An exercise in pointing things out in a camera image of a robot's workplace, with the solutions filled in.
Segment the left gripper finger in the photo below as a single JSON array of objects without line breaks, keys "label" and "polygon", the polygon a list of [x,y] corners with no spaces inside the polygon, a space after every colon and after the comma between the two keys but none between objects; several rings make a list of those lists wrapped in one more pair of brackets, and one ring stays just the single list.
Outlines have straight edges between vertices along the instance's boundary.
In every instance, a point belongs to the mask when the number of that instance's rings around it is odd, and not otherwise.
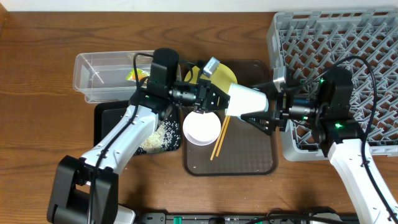
[{"label": "left gripper finger", "polygon": [[230,96],[215,84],[211,84],[211,100],[212,101],[229,101]]},{"label": "left gripper finger", "polygon": [[215,111],[221,111],[221,110],[226,110],[229,106],[228,102],[224,102],[224,103],[215,103],[214,104],[214,110]]}]

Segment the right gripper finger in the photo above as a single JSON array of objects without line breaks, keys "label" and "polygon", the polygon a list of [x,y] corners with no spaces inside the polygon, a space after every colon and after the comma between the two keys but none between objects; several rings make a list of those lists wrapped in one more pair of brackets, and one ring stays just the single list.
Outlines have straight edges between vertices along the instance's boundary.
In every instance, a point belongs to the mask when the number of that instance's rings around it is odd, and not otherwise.
[{"label": "right gripper finger", "polygon": [[254,112],[246,113],[249,116],[248,124],[253,125],[258,130],[262,131],[268,136],[271,136],[275,131],[274,115],[270,112]]},{"label": "right gripper finger", "polygon": [[279,93],[277,88],[274,85],[274,82],[255,84],[255,85],[251,85],[250,88],[257,89],[257,90],[265,93],[266,96],[277,96]]}]

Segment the white green cup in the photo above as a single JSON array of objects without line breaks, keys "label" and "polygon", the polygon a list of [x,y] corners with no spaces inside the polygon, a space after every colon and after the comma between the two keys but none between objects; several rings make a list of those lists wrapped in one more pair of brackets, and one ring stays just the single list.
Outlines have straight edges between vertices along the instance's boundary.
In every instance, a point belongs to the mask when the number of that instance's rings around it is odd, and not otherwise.
[{"label": "white green cup", "polygon": [[269,109],[269,101],[265,93],[232,83],[228,90],[230,96],[226,116],[241,116],[254,112],[266,112]]}]

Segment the white rice bowl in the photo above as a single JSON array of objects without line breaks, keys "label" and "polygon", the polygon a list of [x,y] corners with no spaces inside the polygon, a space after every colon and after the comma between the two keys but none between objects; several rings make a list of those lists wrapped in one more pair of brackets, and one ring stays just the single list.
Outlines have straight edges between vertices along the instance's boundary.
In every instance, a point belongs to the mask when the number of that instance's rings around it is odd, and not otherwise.
[{"label": "white rice bowl", "polygon": [[194,145],[213,143],[221,132],[221,121],[215,113],[189,113],[183,121],[183,133]]}]

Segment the green snack wrapper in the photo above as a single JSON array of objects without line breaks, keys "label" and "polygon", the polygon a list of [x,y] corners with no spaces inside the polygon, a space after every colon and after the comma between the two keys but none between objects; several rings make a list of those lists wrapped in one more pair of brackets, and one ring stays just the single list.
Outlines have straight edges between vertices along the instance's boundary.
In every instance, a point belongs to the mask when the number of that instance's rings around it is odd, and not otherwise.
[{"label": "green snack wrapper", "polygon": [[138,77],[138,80],[143,79],[144,77],[148,77],[150,75],[150,72],[142,70],[142,69],[137,69],[137,72],[135,72],[134,69],[132,69],[129,74],[126,77],[127,81],[135,81],[136,77]]}]

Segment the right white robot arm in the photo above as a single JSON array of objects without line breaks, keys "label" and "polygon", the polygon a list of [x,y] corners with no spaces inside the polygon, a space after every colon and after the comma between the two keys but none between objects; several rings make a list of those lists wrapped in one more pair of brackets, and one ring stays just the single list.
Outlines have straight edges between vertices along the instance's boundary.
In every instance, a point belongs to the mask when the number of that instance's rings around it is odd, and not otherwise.
[{"label": "right white robot arm", "polygon": [[352,74],[331,67],[322,75],[315,98],[308,100],[293,89],[273,92],[268,111],[241,115],[267,135],[284,129],[289,120],[310,125],[313,140],[342,179],[360,223],[396,223],[397,203],[378,171],[365,142],[365,132],[350,115]]}]

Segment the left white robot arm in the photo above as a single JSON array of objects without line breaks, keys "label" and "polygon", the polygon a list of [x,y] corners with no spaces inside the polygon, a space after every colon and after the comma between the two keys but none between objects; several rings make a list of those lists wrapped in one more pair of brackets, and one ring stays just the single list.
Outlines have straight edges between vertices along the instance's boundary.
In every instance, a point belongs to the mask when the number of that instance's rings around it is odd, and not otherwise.
[{"label": "left white robot arm", "polygon": [[50,223],[134,223],[135,211],[118,202],[119,176],[139,146],[156,132],[174,106],[199,113],[228,107],[229,95],[209,80],[177,80],[179,55],[168,48],[136,56],[152,59],[150,75],[136,80],[136,90],[119,123],[80,158],[58,164],[47,210]]}]

